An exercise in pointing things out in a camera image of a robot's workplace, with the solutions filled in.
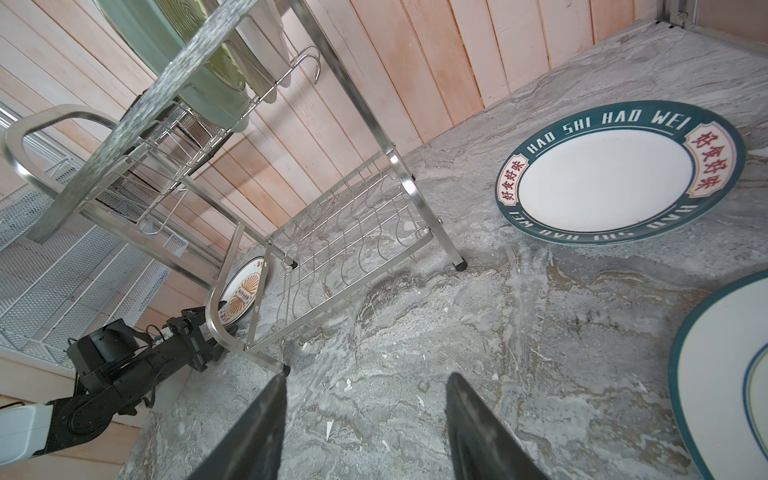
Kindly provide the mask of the large orange sunburst plate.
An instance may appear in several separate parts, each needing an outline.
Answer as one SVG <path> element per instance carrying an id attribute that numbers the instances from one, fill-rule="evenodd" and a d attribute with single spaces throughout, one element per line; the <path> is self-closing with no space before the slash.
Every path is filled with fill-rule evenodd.
<path id="1" fill-rule="evenodd" d="M 232 55 L 251 90 L 265 103 L 274 103 L 277 89 L 268 90 L 290 69 L 283 24 L 276 3 L 258 1 L 236 28 Z"/>

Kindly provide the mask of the small orange sunburst plate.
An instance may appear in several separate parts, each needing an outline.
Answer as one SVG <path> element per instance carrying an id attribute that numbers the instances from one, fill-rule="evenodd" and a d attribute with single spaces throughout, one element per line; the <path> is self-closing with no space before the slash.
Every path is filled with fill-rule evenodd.
<path id="1" fill-rule="evenodd" d="M 253 305 L 266 268 L 265 258 L 258 256 L 235 273 L 221 297 L 224 304 L 219 308 L 219 317 L 223 325 L 236 323 Z"/>

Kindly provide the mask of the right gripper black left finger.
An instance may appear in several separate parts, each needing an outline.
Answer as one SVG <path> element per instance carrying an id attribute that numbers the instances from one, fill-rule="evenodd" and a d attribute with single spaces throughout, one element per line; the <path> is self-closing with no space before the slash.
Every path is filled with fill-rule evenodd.
<path id="1" fill-rule="evenodd" d="M 286 375 L 280 373 L 188 479 L 277 479 L 286 411 Z"/>

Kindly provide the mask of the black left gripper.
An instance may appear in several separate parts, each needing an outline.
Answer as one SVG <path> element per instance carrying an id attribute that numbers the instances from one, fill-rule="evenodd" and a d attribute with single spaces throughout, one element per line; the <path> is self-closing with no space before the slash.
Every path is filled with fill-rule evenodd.
<path id="1" fill-rule="evenodd" d="M 194 307 L 166 322 L 151 347 L 150 357 L 159 377 L 169 378 L 184 366 L 202 372 L 208 363 L 220 360 L 224 352 L 225 348 L 208 331 L 205 308 Z"/>

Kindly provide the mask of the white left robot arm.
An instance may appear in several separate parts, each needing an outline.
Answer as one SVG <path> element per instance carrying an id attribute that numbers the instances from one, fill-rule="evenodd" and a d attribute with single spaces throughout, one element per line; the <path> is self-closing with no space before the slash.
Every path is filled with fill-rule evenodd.
<path id="1" fill-rule="evenodd" d="M 1 408 L 1 463 L 24 461 L 88 443 L 117 415 L 151 409 L 162 382 L 189 367 L 198 372 L 221 358 L 224 347 L 207 333 L 205 309 L 184 309 L 155 335 L 117 319 L 71 340 L 73 394 L 43 404 Z"/>

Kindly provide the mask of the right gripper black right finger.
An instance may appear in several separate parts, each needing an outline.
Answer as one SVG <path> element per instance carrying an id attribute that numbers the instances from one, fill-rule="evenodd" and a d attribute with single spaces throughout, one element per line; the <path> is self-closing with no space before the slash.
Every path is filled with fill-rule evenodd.
<path id="1" fill-rule="evenodd" d="M 457 479 L 546 477 L 457 372 L 447 380 L 446 402 L 447 433 Z"/>

